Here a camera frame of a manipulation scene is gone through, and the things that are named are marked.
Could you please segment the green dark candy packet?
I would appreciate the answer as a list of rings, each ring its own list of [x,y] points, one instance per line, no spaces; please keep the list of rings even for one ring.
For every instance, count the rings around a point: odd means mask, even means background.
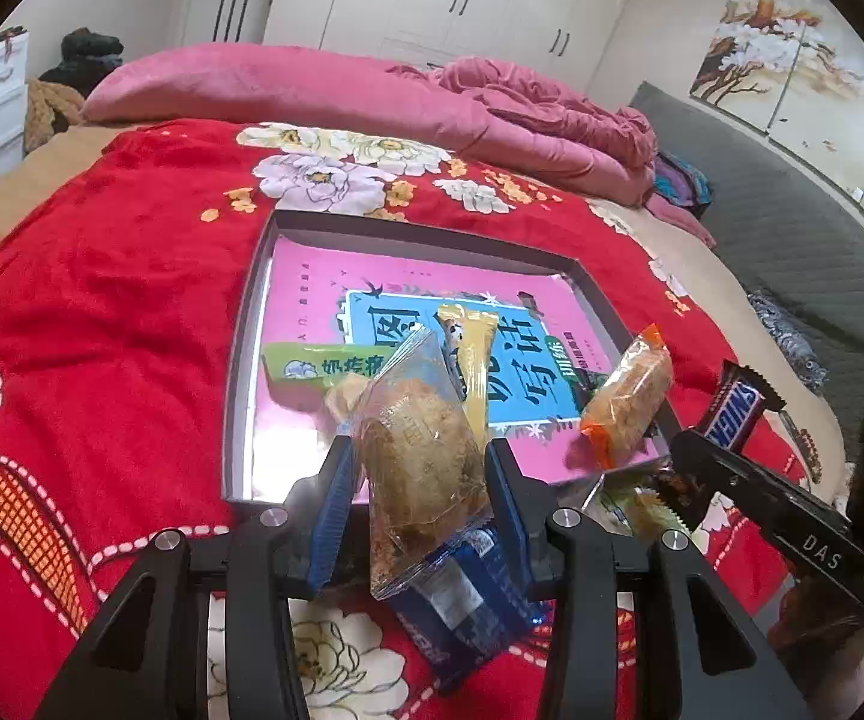
[[[660,497],[647,472],[604,473],[578,495],[578,510],[611,535],[652,543],[665,532],[695,543],[694,530]]]

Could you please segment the Snickers bar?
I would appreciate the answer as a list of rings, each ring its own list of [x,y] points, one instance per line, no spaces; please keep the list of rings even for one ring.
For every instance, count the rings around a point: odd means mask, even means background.
[[[785,400],[763,374],[725,361],[709,408],[695,430],[712,444],[741,454],[759,418],[766,411],[779,413],[784,408]]]

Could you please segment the orange rice cracker packet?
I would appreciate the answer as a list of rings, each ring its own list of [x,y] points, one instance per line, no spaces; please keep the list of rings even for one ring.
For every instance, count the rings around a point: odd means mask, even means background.
[[[652,323],[627,346],[583,408],[580,434],[601,470],[617,470],[631,460],[672,385],[671,353]]]

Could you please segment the blue cookie packet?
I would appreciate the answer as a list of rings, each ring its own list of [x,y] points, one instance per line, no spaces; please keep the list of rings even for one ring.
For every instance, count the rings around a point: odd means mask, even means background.
[[[528,639],[553,611],[521,591],[492,525],[466,532],[437,567],[386,604],[447,691]]]

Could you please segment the gold wafer bar packet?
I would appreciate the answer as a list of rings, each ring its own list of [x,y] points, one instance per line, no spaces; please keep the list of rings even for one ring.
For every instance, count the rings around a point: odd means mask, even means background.
[[[479,450],[491,438],[487,381],[499,316],[461,304],[441,304],[435,312],[443,332],[443,355]]]

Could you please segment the green milk snack packet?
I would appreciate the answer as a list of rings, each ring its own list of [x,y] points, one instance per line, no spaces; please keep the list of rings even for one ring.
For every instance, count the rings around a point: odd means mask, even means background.
[[[390,358],[391,346],[275,341],[261,346],[272,403],[310,411],[323,401],[349,411]]]

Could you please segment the clear brown pastry packet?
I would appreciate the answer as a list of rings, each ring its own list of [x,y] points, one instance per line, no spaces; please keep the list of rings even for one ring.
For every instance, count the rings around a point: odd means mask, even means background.
[[[484,449],[434,330],[407,330],[357,401],[350,430],[367,479],[370,593],[388,600],[489,515]]]

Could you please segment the dark patterned cloth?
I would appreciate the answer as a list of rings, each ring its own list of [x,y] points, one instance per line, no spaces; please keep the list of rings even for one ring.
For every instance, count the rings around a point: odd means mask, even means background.
[[[814,395],[821,395],[827,382],[829,371],[814,351],[813,344],[805,333],[798,328],[793,317],[762,289],[746,293],[746,299],[756,312],[769,337],[779,346],[788,366],[793,369],[798,380]]]

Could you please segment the pink blue children's book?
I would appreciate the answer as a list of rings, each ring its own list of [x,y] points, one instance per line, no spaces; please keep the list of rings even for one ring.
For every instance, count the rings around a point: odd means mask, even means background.
[[[489,427],[514,447],[523,471],[548,483],[595,471],[578,418],[588,390],[611,374],[624,346],[564,273],[277,236],[261,284],[265,315],[248,443],[254,497],[283,494],[289,475],[272,458],[279,447],[297,452],[299,475],[316,472],[347,415],[344,403],[328,405],[328,390],[349,374],[375,376],[412,325],[439,325],[442,304],[499,319],[487,381]]]

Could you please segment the grey padded headboard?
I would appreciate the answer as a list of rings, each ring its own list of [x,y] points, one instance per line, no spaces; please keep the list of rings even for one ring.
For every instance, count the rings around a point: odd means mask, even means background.
[[[632,107],[661,148],[712,188],[702,224],[749,289],[793,316],[827,369],[823,395],[846,433],[864,408],[864,227],[824,188],[739,128],[644,82]]]

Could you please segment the grey shallow tray box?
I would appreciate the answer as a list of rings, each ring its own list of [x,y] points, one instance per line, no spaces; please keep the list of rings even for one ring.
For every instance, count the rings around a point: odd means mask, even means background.
[[[256,358],[265,315],[261,305],[265,295],[261,280],[277,236],[295,236],[325,247],[390,254],[393,257],[419,255],[423,259],[433,259],[435,255],[446,254],[452,262],[460,265],[484,266],[491,262],[502,262],[515,271],[551,270],[554,273],[564,273],[585,296],[613,340],[622,343],[624,349],[632,340],[629,328],[622,323],[616,309],[599,289],[592,275],[569,257],[549,254],[525,245],[483,238],[468,232],[354,216],[318,215],[311,211],[277,211],[269,218],[254,249],[235,322],[222,445],[222,494],[228,500],[248,504],[279,502],[286,497],[297,479],[315,475],[326,455],[322,456],[316,472],[299,475],[297,452],[279,447],[272,458],[276,461],[277,468],[289,475],[283,494],[269,499],[258,499],[251,492],[251,484],[247,478],[251,468],[251,450],[248,443],[253,433],[254,392],[258,371]]]

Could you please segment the pink folded quilt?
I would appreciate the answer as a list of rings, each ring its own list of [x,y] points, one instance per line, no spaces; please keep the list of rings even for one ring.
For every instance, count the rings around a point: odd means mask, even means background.
[[[201,44],[117,68],[89,94],[84,115],[92,124],[287,122],[409,138],[555,188],[643,206],[715,242],[656,193],[658,138],[642,112],[604,109],[514,62],[460,57],[420,71],[308,47]]]

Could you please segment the tan bed sheet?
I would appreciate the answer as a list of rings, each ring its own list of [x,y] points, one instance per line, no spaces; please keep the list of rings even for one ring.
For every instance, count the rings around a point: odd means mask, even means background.
[[[95,163],[103,148],[130,125],[84,125],[55,135],[0,177],[0,242],[58,188]]]

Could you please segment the dark clothes pile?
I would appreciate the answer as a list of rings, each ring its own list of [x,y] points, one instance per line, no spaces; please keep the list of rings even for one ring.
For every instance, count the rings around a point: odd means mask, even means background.
[[[123,65],[124,44],[115,36],[74,29],[61,39],[61,60],[48,68],[40,82],[69,86],[87,98],[112,71]]]

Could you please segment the floral wall painting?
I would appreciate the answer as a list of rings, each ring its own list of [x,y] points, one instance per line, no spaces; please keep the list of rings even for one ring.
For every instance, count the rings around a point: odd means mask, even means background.
[[[841,15],[727,0],[689,96],[764,133],[864,213],[864,42]]]

